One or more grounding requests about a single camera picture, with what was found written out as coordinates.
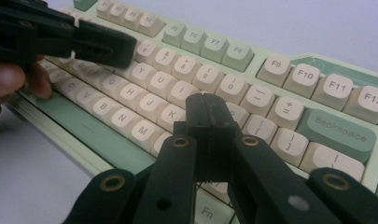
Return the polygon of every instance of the white surface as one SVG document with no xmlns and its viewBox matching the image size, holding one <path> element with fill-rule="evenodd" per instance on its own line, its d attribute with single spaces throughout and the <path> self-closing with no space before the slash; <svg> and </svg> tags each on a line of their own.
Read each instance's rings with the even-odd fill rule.
<svg viewBox="0 0 378 224">
<path fill-rule="evenodd" d="M 125 2 L 281 54 L 317 53 L 378 72 L 378 1 Z M 32 126 L 4 116 L 0 223 L 60 223 L 89 177 Z"/>
</svg>

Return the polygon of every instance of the hand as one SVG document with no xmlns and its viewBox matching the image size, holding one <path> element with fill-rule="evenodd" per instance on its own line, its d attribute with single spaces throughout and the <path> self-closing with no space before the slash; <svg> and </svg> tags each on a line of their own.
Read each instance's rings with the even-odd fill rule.
<svg viewBox="0 0 378 224">
<path fill-rule="evenodd" d="M 25 82 L 29 90 L 40 98 L 51 96 L 51 86 L 47 71 L 38 63 L 34 63 L 31 70 L 25 75 L 22 69 L 14 63 L 0 63 L 0 105 L 8 96 L 19 90 Z"/>
</svg>

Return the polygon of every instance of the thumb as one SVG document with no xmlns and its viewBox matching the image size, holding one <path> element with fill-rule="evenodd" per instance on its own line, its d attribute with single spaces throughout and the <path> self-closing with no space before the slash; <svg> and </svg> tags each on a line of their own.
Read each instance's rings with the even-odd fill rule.
<svg viewBox="0 0 378 224">
<path fill-rule="evenodd" d="M 25 74 L 14 63 L 0 63 L 0 97 L 18 90 L 25 83 Z"/>
</svg>

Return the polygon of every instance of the keyboard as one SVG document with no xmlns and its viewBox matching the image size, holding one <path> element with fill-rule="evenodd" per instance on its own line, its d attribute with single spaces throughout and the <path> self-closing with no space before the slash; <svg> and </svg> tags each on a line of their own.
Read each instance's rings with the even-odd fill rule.
<svg viewBox="0 0 378 224">
<path fill-rule="evenodd" d="M 117 1 L 74 1 L 63 12 L 137 38 L 130 67 L 48 57 L 41 64 L 52 97 L 22 91 L 15 104 L 32 113 L 30 102 L 112 167 L 138 174 L 150 166 L 173 123 L 185 120 L 185 99 L 210 92 L 296 174 L 332 167 L 378 195 L 377 73 L 282 55 Z M 95 174 L 109 168 L 87 153 L 73 154 Z M 198 183 L 195 221 L 238 223 L 226 183 Z"/>
</svg>

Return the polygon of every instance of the black clamp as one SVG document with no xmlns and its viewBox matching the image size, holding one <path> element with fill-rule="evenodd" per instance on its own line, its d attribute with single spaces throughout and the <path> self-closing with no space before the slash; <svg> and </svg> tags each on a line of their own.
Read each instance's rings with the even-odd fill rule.
<svg viewBox="0 0 378 224">
<path fill-rule="evenodd" d="M 229 183 L 242 224 L 378 223 L 378 198 L 350 175 L 322 168 L 305 180 L 263 140 L 242 134 L 221 98 L 197 93 L 186 105 L 187 121 L 175 123 L 151 170 L 99 174 L 65 223 L 191 224 L 196 183 L 207 181 Z"/>
<path fill-rule="evenodd" d="M 28 70 L 36 54 L 120 68 L 130 65 L 136 39 L 50 9 L 38 0 L 0 0 L 0 61 Z"/>
</svg>

